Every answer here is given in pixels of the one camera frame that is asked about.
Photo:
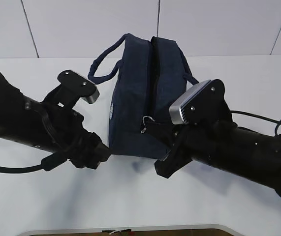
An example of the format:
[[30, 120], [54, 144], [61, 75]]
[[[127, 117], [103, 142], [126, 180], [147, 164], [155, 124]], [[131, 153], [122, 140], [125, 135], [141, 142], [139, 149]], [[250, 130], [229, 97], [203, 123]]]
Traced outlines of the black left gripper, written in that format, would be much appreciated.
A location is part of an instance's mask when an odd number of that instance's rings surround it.
[[106, 162], [111, 150], [94, 132], [86, 132], [69, 153], [69, 161], [79, 169], [96, 170], [101, 162]]

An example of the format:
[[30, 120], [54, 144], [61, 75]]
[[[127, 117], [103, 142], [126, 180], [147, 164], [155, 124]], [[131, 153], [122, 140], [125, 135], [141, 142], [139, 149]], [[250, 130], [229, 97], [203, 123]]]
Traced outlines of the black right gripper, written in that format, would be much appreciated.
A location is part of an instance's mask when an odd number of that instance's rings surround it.
[[171, 149], [163, 160], [154, 163], [156, 173], [164, 178], [170, 178], [175, 172], [192, 162], [191, 151], [185, 147], [185, 141], [190, 127], [180, 127], [172, 123], [148, 122], [148, 134]]

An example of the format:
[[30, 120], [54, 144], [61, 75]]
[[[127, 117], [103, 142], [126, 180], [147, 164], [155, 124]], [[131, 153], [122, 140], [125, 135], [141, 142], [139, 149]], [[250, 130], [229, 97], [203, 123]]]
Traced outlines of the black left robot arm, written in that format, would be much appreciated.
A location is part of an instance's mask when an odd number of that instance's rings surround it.
[[58, 81], [59, 85], [38, 102], [22, 94], [0, 73], [0, 138], [50, 153], [39, 165], [0, 166], [0, 173], [50, 171], [66, 161], [76, 168], [97, 169], [110, 157], [110, 149], [97, 134], [83, 127], [83, 115], [74, 110], [79, 99], [96, 102], [96, 84], [72, 70], [61, 72]]

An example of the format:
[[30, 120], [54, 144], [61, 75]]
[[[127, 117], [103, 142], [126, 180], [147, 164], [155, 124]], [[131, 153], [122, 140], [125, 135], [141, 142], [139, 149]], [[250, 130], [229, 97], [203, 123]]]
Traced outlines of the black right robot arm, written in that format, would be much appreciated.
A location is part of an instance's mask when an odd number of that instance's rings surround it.
[[234, 122], [172, 125], [151, 133], [170, 151], [155, 162], [159, 176], [198, 161], [274, 189], [281, 197], [281, 136], [268, 136]]

